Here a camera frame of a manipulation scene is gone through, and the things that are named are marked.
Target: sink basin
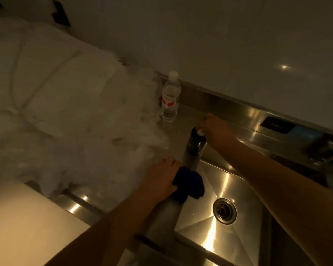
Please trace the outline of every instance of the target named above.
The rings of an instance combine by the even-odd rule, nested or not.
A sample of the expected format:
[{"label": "sink basin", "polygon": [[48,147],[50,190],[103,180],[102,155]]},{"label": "sink basin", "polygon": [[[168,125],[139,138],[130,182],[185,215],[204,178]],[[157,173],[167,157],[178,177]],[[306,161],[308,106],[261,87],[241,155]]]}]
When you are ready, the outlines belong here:
[{"label": "sink basin", "polygon": [[176,237],[203,251],[218,265],[256,266],[259,262],[263,204],[239,176],[200,161],[205,195],[185,202]]}]

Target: dark blue rag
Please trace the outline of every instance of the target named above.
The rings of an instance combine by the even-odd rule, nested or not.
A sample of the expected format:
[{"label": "dark blue rag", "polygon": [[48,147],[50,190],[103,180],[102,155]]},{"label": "dark blue rag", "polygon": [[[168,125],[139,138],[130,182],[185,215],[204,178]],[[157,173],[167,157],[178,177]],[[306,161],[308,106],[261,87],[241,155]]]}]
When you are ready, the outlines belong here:
[{"label": "dark blue rag", "polygon": [[173,185],[178,186],[178,189],[170,197],[180,204],[183,204],[189,195],[198,200],[205,194],[201,175],[185,166],[179,168]]}]

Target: sink drain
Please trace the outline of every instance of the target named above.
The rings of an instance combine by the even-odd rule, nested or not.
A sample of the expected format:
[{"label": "sink drain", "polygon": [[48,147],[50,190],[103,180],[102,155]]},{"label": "sink drain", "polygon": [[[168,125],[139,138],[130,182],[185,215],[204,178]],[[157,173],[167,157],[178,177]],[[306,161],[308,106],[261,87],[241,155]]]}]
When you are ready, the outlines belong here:
[{"label": "sink drain", "polygon": [[221,198],[213,204],[213,214],[223,224],[231,225],[237,218],[237,210],[234,204],[227,199]]}]

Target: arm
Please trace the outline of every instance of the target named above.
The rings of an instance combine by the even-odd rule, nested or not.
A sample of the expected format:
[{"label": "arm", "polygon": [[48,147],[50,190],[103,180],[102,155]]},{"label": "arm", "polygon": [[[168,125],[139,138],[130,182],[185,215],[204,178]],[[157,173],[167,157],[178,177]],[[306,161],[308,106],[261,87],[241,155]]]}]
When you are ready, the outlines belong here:
[{"label": "arm", "polygon": [[242,144],[220,118],[208,114],[202,128],[311,260],[333,265],[333,192]]},{"label": "arm", "polygon": [[172,157],[153,165],[131,196],[66,246],[46,266],[116,265],[154,206],[177,189],[172,182],[180,166]]}]

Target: hand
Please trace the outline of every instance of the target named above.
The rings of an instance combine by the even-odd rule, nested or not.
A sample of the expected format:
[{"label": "hand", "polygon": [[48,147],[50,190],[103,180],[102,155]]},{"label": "hand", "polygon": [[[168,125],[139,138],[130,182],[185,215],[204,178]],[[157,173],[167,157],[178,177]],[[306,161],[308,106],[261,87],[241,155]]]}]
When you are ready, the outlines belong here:
[{"label": "hand", "polygon": [[200,128],[206,136],[207,143],[216,150],[237,141],[227,122],[213,114],[206,115],[203,123],[196,127],[197,130]]},{"label": "hand", "polygon": [[172,182],[178,172],[181,163],[173,157],[161,159],[152,165],[146,173],[139,191],[149,197],[155,204],[165,200],[178,189]]}]

